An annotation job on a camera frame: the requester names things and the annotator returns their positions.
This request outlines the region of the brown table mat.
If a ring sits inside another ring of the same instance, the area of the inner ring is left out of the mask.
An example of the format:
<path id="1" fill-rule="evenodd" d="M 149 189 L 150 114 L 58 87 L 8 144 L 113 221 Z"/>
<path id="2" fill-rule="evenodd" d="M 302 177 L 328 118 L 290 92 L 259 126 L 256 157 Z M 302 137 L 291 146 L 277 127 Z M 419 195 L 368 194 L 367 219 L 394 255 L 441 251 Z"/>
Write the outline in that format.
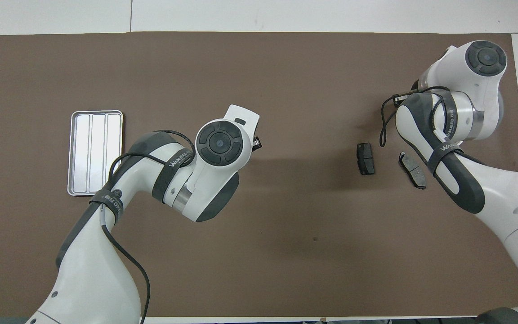
<path id="1" fill-rule="evenodd" d="M 450 45 L 493 41 L 509 57 L 505 117 L 464 143 L 518 171 L 510 35 L 191 33 L 0 36 L 0 316 L 29 317 L 51 293 L 55 258 L 87 197 L 68 195 L 70 119 L 125 117 L 125 148 L 160 129 L 191 139 L 240 105 L 263 147 L 212 220 L 194 223 L 138 193 L 113 230 L 145 267 L 150 316 L 476 315 L 518 307 L 518 269 L 498 238 L 429 176 L 380 106 Z M 358 143 L 375 173 L 361 175 Z"/>

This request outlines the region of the short dark brake pad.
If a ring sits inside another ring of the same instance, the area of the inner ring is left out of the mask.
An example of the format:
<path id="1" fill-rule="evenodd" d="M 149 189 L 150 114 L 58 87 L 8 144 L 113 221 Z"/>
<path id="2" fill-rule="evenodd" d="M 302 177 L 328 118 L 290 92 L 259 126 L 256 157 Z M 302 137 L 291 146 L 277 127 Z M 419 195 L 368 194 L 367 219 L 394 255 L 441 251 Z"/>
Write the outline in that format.
<path id="1" fill-rule="evenodd" d="M 369 142 L 357 144 L 356 157 L 358 170 L 361 175 L 372 175 L 375 173 L 374 158 Z"/>

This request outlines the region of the long dark brake pad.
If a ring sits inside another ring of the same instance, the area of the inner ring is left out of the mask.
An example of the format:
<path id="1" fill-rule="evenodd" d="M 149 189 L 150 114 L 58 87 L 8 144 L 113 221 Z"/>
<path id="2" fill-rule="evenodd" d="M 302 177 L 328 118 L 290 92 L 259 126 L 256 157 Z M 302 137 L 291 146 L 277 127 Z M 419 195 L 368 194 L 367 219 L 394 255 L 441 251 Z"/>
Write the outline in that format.
<path id="1" fill-rule="evenodd" d="M 405 152 L 401 152 L 398 158 L 401 168 L 409 177 L 412 185 L 417 189 L 426 189 L 426 178 L 419 163 Z"/>

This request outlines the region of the silver metal tray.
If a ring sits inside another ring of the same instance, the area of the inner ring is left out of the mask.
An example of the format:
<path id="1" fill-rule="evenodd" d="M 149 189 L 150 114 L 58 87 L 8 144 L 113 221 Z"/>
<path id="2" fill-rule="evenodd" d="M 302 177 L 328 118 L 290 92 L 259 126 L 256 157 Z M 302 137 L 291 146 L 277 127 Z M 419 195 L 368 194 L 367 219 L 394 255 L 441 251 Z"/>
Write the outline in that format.
<path id="1" fill-rule="evenodd" d="M 120 110 L 76 111 L 71 116 L 67 192 L 92 196 L 107 181 L 111 164 L 123 149 L 124 114 Z"/>

